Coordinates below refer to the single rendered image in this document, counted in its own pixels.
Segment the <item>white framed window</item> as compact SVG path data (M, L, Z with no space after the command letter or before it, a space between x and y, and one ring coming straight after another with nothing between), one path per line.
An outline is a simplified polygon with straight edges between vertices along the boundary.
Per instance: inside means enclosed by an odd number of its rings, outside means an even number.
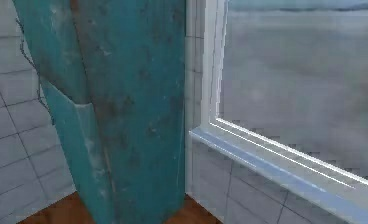
M368 0L205 0L194 139L368 224Z

